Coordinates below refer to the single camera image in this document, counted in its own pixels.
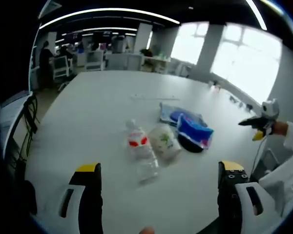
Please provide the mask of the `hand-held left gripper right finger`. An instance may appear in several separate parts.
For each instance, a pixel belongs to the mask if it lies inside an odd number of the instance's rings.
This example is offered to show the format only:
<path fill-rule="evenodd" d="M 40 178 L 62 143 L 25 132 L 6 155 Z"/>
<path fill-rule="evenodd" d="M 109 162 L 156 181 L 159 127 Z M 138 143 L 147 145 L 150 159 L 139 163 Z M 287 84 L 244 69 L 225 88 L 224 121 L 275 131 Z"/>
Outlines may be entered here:
<path fill-rule="evenodd" d="M 222 160 L 218 166 L 218 233 L 264 233 L 264 189 L 250 183 L 240 164 Z"/>

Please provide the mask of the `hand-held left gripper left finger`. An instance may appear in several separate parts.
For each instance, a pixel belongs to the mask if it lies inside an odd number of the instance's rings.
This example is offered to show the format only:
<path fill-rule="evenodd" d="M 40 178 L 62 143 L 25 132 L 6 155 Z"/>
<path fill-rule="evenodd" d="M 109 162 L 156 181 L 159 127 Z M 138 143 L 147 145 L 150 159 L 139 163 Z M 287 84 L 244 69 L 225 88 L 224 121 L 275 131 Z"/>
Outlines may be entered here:
<path fill-rule="evenodd" d="M 80 166 L 59 203 L 58 214 L 74 234 L 102 234 L 102 174 L 98 162 Z"/>

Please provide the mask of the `person's right hand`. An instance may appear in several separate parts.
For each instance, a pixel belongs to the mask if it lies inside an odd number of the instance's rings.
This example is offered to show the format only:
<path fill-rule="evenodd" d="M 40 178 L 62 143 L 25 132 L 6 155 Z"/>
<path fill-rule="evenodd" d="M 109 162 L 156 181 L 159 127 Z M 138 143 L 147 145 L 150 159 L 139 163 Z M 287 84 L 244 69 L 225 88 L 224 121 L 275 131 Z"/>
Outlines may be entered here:
<path fill-rule="evenodd" d="M 288 123 L 287 122 L 281 122 L 276 121 L 273 124 L 273 134 L 274 135 L 280 135 L 280 136 L 286 136 L 288 131 Z"/>

